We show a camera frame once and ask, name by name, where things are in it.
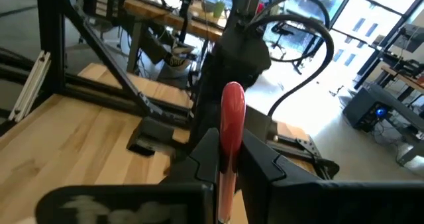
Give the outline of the black computer tower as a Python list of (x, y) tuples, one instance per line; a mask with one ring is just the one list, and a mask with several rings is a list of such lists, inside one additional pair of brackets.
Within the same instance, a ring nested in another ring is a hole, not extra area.
[(396, 104), (395, 97), (377, 84), (363, 87), (347, 103), (343, 115), (354, 129), (366, 133), (374, 129), (375, 124), (385, 118)]

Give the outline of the black aluminium table frame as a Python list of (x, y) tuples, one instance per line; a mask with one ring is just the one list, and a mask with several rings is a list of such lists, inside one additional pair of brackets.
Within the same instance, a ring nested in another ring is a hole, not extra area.
[[(307, 25), (322, 36), (327, 46), (327, 55), (324, 59), (323, 64), (305, 81), (295, 86), (293, 89), (288, 91), (286, 94), (281, 96), (271, 107), (267, 115), (261, 115), (264, 119), (264, 126), (262, 132), (266, 134), (268, 132), (267, 125), (270, 124), (272, 114), (278, 107), (278, 105), (288, 98), (293, 93), (297, 92), (303, 86), (308, 84), (314, 78), (316, 78), (328, 65), (334, 54), (334, 42), (329, 34), (326, 26), (305, 17), (298, 15), (269, 15), (268, 11), (282, 0), (271, 0), (267, 7), (263, 10), (258, 8), (257, 14), (248, 25), (248, 28), (256, 28), (258, 32), (260, 29), (274, 21), (296, 21), (304, 25)], [(89, 46), (94, 50), (100, 60), (106, 65), (118, 83), (124, 90), (124, 93), (136, 104), (136, 113), (139, 114), (142, 120), (142, 127), (146, 127), (154, 131), (153, 138), (156, 139), (160, 144), (165, 147), (176, 147), (176, 143), (170, 139), (163, 139), (162, 133), (171, 125), (177, 126), (192, 126), (193, 117), (191, 119), (179, 119), (174, 114), (169, 113), (155, 104), (151, 103), (150, 100), (141, 91), (137, 90), (135, 85), (130, 81), (124, 71), (117, 65), (116, 61), (110, 56), (110, 53), (106, 50), (103, 43), (88, 27), (85, 18), (72, 6), (71, 0), (38, 0), (38, 16), (40, 19), (40, 43), (41, 47), (47, 49), (52, 55), (52, 61), (54, 68), (48, 74), (48, 81), (54, 85), (58, 91), (68, 92), (66, 88), (66, 79), (64, 71), (64, 17), (68, 17), (73, 25), (77, 28), (79, 33), (87, 41)]]

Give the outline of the green cup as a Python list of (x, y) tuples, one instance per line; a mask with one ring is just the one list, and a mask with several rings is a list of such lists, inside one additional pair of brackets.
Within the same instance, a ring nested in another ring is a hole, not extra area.
[(225, 3), (223, 1), (217, 1), (213, 7), (213, 18), (219, 19), (225, 10)]

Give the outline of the wooden desk with equipment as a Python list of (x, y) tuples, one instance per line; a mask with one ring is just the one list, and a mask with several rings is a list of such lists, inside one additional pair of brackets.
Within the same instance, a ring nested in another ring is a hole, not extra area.
[(407, 75), (403, 75), (401, 72), (397, 72), (388, 65), (382, 65), (381, 70), (388, 74), (387, 78), (389, 81), (391, 80), (400, 80), (404, 84), (408, 85), (409, 87), (413, 88), (414, 90), (419, 91), (420, 93), (424, 94), (424, 83), (419, 83), (418, 80), (415, 78), (412, 78)]

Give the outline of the black office chair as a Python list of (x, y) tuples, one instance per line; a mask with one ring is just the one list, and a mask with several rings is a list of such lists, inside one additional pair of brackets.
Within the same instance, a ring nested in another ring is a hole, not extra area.
[(317, 36), (310, 28), (294, 22), (276, 23), (271, 31), (278, 35), (276, 41), (270, 42), (271, 60), (290, 63), (302, 75), (299, 68), (306, 58), (313, 55), (312, 46)]

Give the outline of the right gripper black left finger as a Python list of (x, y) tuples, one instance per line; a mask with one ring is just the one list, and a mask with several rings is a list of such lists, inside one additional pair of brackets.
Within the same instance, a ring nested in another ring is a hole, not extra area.
[(219, 132), (209, 129), (159, 184), (65, 186), (37, 203), (37, 224), (215, 224)]

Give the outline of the red handled metal fork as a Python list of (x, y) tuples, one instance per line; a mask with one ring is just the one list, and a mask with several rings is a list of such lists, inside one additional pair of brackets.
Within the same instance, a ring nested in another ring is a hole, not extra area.
[(244, 90), (237, 82), (229, 82), (221, 97), (219, 129), (219, 201), (218, 222), (227, 224), (231, 218), (237, 178), (237, 159), (242, 144), (246, 103)]

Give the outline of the white aluminium extrusion bar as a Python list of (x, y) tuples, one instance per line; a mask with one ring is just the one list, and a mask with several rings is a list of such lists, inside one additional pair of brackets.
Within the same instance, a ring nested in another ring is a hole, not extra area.
[(40, 52), (8, 117), (9, 121), (19, 123), (29, 114), (49, 70), (51, 63), (50, 57), (51, 54), (49, 52), (43, 50)]

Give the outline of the black box with label strips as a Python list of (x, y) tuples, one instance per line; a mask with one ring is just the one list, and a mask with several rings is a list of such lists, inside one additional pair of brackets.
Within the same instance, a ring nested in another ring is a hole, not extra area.
[(105, 18), (117, 18), (119, 2), (120, 0), (95, 0), (95, 14)]

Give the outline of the wooden neighbouring table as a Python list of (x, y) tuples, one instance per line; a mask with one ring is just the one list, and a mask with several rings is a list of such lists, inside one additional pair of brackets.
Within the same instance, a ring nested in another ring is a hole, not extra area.
[(223, 29), (219, 28), (216, 23), (197, 21), (196, 17), (188, 21), (187, 26), (184, 26), (184, 19), (173, 14), (172, 12), (159, 8), (156, 5), (151, 5), (139, 0), (125, 0), (125, 10), (134, 15), (138, 19), (154, 21), (160, 25), (165, 25), (177, 30), (185, 31), (189, 34), (208, 39), (216, 42), (223, 34)]

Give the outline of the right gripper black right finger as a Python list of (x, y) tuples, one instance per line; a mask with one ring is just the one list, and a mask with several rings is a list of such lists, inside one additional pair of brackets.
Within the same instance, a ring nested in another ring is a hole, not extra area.
[(249, 224), (424, 223), (424, 182), (322, 180), (249, 131), (237, 168)]

